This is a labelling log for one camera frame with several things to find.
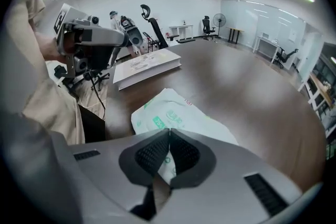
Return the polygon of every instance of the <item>white plastic bag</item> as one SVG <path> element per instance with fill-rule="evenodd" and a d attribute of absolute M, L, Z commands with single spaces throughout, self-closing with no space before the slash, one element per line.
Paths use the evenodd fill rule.
<path fill-rule="evenodd" d="M 136 110 L 131 116 L 131 121 L 136 134 L 176 128 L 238 145 L 226 126 L 206 116 L 173 89 L 164 89 Z M 161 165 L 159 174 L 168 184 L 176 176 L 175 163 L 170 152 Z"/>

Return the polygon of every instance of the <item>black cable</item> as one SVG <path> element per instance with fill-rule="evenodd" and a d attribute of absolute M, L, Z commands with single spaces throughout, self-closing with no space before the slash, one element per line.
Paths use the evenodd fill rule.
<path fill-rule="evenodd" d="M 93 82 L 93 79 L 92 79 L 91 74 L 90 74 L 90 73 L 88 73 L 88 74 L 89 74 L 90 80 L 91 80 L 91 82 L 92 82 L 93 89 L 95 90 L 94 92 L 96 93 L 96 96 L 97 96 L 99 102 L 101 103 L 101 105 L 102 105 L 103 108 L 104 108 L 104 116 L 103 116 L 103 120 L 105 120 L 105 110 L 106 110 L 106 109 L 105 109 L 105 106 L 104 106 L 103 102 L 101 101 L 101 99 L 99 98 L 99 95 L 98 95 L 98 92 L 97 92 L 97 90 L 96 90 L 96 86 L 95 86 L 95 84 L 94 84 L 94 82 Z"/>

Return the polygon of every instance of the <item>white desk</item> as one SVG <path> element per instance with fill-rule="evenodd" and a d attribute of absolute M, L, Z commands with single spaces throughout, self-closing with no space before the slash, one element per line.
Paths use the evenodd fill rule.
<path fill-rule="evenodd" d="M 178 25 L 178 26 L 170 26 L 169 29 L 171 30 L 173 35 L 179 35 L 181 39 L 181 29 L 184 29 L 184 39 L 187 38 L 185 30 L 187 28 L 191 29 L 191 38 L 194 38 L 194 26 L 193 25 Z"/>
<path fill-rule="evenodd" d="M 264 38 L 264 37 L 257 37 L 256 42 L 254 43 L 254 46 L 253 46 L 253 53 L 254 53 L 256 50 L 259 50 L 259 44 L 260 44 L 260 41 L 261 41 L 261 40 L 263 40 L 263 41 L 265 41 L 266 43 L 268 43 L 268 44 L 272 45 L 273 47 L 275 47 L 275 52 L 274 52 L 274 54 L 273 54 L 272 61 L 271 61 L 271 63 L 273 63 L 273 62 L 274 62 L 274 59 L 275 59 L 275 57 L 276 57 L 276 55 L 277 55 L 277 52 L 278 52 L 278 50 L 279 50 L 279 45 L 274 44 L 272 41 L 270 41 L 270 40 L 267 39 L 267 38 Z"/>

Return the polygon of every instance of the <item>vent grille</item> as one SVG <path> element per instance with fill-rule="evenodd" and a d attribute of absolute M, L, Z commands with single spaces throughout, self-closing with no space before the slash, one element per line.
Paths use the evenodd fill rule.
<path fill-rule="evenodd" d="M 82 159 L 88 159 L 97 155 L 100 155 L 98 151 L 86 151 L 83 153 L 74 154 L 73 156 L 77 161 L 81 161 Z"/>
<path fill-rule="evenodd" d="M 259 174 L 246 176 L 244 179 L 271 217 L 287 207 L 285 201 Z"/>

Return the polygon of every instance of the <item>floor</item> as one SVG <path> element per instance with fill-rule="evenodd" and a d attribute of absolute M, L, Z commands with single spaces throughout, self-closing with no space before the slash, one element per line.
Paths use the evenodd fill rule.
<path fill-rule="evenodd" d="M 299 74 L 297 73 L 296 69 L 293 66 L 290 68 L 290 70 L 280 69 L 277 65 L 271 64 L 270 59 L 267 59 L 264 55 L 258 54 L 258 53 L 254 54 L 252 53 L 251 48 L 241 45 L 241 44 L 232 44 L 232 43 L 226 42 L 225 40 L 220 40 L 220 39 L 214 39 L 213 41 L 210 40 L 209 42 L 220 43 L 225 46 L 229 46 L 237 50 L 244 51 L 248 54 L 251 54 L 254 57 L 263 61 L 267 66 L 274 69 L 276 72 L 281 74 L 283 77 L 285 77 L 288 80 L 288 82 L 291 83 L 293 87 L 295 87 L 296 89 L 298 89 L 301 85 Z M 118 63 L 130 60 L 130 59 L 131 59 L 131 56 L 128 56 L 128 57 L 121 59 Z M 108 70 L 104 70 L 102 72 L 102 75 L 108 72 L 109 72 Z M 84 81 L 80 86 L 78 86 L 78 88 L 76 89 L 76 94 L 80 98 L 78 103 L 84 106 L 85 108 L 87 108 L 88 110 L 90 110 L 91 112 L 93 112 L 94 114 L 96 114 L 98 117 L 103 118 L 104 109 L 101 103 L 99 102 L 95 92 L 91 89 L 91 86 L 92 86 L 91 81 Z M 104 80 L 102 82 L 101 91 L 98 91 L 98 85 L 96 86 L 99 98 L 101 99 L 104 105 L 106 104 L 107 88 L 108 88 L 108 80 Z M 307 100 L 309 100 L 308 93 L 305 87 L 303 87 L 301 93 L 303 96 L 307 98 Z"/>

